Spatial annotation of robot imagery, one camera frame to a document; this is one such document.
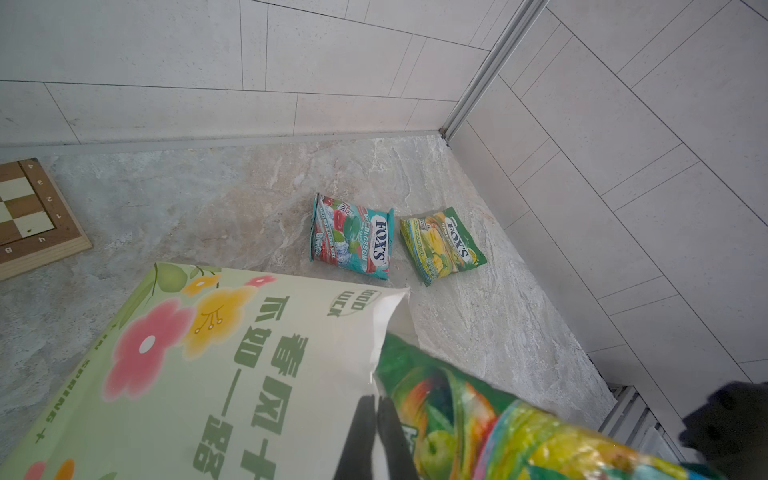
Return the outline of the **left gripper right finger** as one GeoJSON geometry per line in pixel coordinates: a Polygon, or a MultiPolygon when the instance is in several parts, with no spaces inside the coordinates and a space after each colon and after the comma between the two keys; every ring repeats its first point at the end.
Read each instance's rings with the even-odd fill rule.
{"type": "Polygon", "coordinates": [[[389,397],[379,398],[377,434],[383,445],[388,478],[418,480],[413,455],[394,402],[389,397]]]}

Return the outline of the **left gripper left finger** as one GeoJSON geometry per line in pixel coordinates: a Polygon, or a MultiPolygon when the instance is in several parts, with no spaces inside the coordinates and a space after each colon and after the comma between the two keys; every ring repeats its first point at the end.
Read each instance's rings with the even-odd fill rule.
{"type": "Polygon", "coordinates": [[[357,403],[334,480],[372,480],[374,478],[372,452],[376,430],[375,396],[363,396],[357,403]]]}

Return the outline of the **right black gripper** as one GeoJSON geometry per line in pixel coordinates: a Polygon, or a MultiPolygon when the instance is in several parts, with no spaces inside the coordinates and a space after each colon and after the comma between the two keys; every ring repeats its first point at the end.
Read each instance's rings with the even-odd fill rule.
{"type": "Polygon", "coordinates": [[[681,444],[728,479],[767,477],[767,384],[731,382],[683,418],[681,444]]]}

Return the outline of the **green fruit candy bag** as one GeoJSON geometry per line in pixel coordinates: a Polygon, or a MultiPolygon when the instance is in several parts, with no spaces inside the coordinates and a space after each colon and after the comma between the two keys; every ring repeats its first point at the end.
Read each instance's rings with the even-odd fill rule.
{"type": "Polygon", "coordinates": [[[394,334],[376,369],[422,479],[717,479],[568,423],[394,334]]]}

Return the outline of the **white paper gift bag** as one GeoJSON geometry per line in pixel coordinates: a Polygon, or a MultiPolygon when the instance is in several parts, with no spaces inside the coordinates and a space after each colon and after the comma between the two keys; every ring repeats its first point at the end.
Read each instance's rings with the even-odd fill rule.
{"type": "Polygon", "coordinates": [[[226,269],[120,311],[5,479],[333,479],[405,289],[226,269]]]}

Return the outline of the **teal mint candy bag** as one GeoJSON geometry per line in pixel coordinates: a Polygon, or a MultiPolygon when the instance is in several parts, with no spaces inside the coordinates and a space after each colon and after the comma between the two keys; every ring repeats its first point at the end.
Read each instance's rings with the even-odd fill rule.
{"type": "Polygon", "coordinates": [[[389,279],[395,211],[378,211],[321,193],[315,198],[310,260],[389,279]]]}

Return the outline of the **green yellow candy bag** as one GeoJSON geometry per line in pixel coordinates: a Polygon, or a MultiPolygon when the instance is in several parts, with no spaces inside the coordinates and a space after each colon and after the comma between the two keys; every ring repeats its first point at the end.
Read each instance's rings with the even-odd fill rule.
{"type": "Polygon", "coordinates": [[[399,220],[401,237],[425,286],[487,263],[453,207],[399,220]]]}

